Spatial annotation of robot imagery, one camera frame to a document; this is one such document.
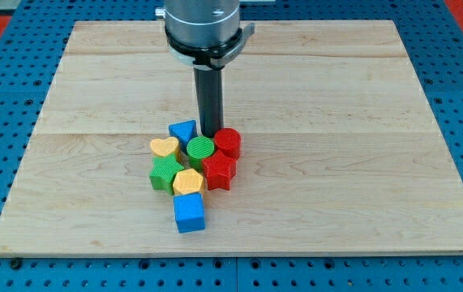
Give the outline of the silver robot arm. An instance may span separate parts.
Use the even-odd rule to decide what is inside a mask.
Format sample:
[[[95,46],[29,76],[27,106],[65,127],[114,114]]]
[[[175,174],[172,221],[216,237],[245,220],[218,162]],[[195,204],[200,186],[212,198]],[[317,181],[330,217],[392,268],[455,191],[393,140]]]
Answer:
[[[191,47],[223,44],[240,27],[239,0],[164,0],[164,10],[167,33]]]

